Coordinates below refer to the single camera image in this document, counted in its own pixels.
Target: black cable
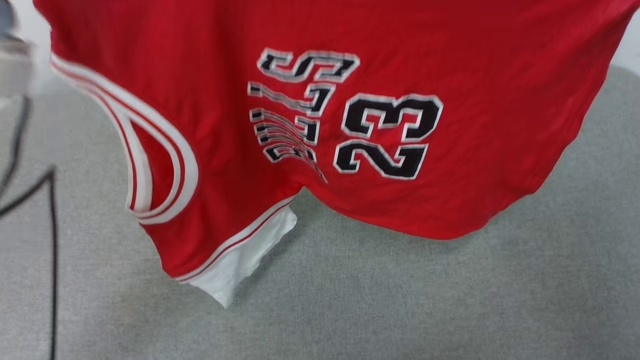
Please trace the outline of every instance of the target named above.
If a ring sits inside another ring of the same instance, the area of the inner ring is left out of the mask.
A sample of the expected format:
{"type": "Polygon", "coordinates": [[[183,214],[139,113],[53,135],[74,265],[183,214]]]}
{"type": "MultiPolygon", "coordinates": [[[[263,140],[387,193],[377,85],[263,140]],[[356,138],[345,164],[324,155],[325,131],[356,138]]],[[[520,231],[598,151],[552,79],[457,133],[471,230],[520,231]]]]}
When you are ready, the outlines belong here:
{"type": "MultiPolygon", "coordinates": [[[[31,99],[27,96],[22,97],[22,111],[18,119],[15,131],[13,133],[11,159],[9,165],[3,173],[0,180],[0,199],[4,191],[9,186],[15,171],[20,163],[20,149],[22,147],[22,139],[26,129],[27,121],[31,115],[31,99]]],[[[57,342],[57,323],[58,323],[58,216],[56,214],[56,168],[51,167],[40,179],[24,193],[17,198],[11,200],[7,205],[0,207],[0,219],[17,209],[20,205],[29,200],[45,185],[49,185],[49,214],[51,216],[51,245],[52,245],[52,261],[51,261],[51,346],[49,359],[56,359],[56,342],[57,342]]]]}

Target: jersey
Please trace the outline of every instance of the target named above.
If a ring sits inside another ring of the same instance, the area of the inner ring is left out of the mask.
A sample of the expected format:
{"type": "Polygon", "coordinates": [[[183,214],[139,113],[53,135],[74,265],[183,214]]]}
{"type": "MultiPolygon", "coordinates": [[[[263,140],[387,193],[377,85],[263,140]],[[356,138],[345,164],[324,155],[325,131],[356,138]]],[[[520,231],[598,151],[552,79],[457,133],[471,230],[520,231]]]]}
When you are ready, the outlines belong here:
{"type": "Polygon", "coordinates": [[[223,305],[335,211],[449,240],[535,192],[640,0],[35,0],[113,120],[162,267],[223,305]]]}

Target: gray background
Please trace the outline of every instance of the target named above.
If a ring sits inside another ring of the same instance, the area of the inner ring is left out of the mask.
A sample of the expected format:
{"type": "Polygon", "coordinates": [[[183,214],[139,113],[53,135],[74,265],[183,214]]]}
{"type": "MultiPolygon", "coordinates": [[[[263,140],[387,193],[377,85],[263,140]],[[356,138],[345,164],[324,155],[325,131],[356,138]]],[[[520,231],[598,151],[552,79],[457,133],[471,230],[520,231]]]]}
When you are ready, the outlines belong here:
{"type": "MultiPolygon", "coordinates": [[[[0,110],[0,166],[17,104],[0,110]]],[[[60,359],[640,358],[640,78],[612,67],[542,189],[452,242],[336,214],[298,225],[224,310],[166,276],[124,211],[108,119],[39,95],[9,197],[58,166],[60,359]]],[[[47,356],[47,195],[0,220],[0,358],[47,356]]]]}

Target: armhole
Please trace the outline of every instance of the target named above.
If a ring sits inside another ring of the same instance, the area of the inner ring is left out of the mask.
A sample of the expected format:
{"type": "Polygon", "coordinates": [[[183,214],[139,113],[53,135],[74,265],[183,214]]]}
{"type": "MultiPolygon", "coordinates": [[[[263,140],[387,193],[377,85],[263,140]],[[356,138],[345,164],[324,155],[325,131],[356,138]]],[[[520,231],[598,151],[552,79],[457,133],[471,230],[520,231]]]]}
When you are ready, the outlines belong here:
{"type": "Polygon", "coordinates": [[[141,224],[160,224],[178,215],[189,203],[198,182],[195,155],[186,139],[156,110],[104,76],[81,65],[51,57],[51,67],[74,87],[93,98],[107,113],[124,148],[129,191],[126,208],[141,224]],[[154,193],[150,166],[153,154],[147,154],[138,131],[164,149],[172,164],[172,184],[168,192],[154,193]],[[157,201],[154,196],[162,197],[157,201]]]}

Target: white wall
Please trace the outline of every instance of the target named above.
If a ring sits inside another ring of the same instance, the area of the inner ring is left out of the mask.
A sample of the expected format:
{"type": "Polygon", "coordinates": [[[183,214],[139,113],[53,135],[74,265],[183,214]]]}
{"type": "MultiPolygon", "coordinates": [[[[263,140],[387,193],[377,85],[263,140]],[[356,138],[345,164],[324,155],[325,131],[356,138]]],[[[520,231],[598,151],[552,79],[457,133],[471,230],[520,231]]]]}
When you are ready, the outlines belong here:
{"type": "MultiPolygon", "coordinates": [[[[31,0],[13,2],[20,20],[18,35],[36,44],[36,77],[34,92],[46,92],[57,89],[57,78],[48,68],[49,62],[49,25],[33,8],[31,0]]],[[[625,67],[640,76],[640,12],[627,28],[625,37],[613,59],[613,64],[625,67]]]]}

